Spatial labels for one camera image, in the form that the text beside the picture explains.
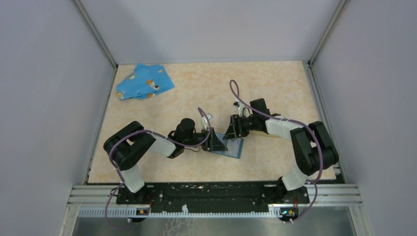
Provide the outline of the blue card holder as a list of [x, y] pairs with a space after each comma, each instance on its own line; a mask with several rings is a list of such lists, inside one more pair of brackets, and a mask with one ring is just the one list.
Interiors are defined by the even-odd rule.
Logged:
[[222, 143], [228, 149], [227, 151], [213, 151], [215, 154], [219, 154], [226, 157], [231, 157], [235, 159], [240, 159], [242, 149], [243, 149], [243, 138], [238, 139], [230, 139], [230, 140], [223, 140], [224, 135], [221, 133], [216, 133], [218, 139], [222, 141]]

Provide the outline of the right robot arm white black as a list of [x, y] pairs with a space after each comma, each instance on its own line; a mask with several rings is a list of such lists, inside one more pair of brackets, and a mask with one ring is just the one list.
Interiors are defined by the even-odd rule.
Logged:
[[230, 116], [230, 124], [224, 140], [243, 138], [251, 131], [278, 136], [292, 143], [296, 164], [278, 180], [277, 197], [284, 203], [295, 198], [309, 176], [331, 167], [339, 161], [335, 145], [325, 125], [315, 121], [308, 125], [300, 121], [272, 114], [263, 98], [246, 105], [235, 100], [238, 114]]

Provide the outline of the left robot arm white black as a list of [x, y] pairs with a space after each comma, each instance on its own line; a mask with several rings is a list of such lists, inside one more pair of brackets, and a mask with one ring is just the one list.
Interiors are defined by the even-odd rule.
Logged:
[[139, 160], [149, 151], [173, 159], [183, 154], [185, 148], [194, 147], [203, 151], [228, 150], [213, 127], [207, 126], [196, 132], [195, 122], [190, 118], [182, 119], [167, 137], [145, 130], [138, 121], [133, 121], [103, 145], [123, 186], [128, 189], [128, 197], [137, 204], [144, 202], [148, 196], [138, 167]]

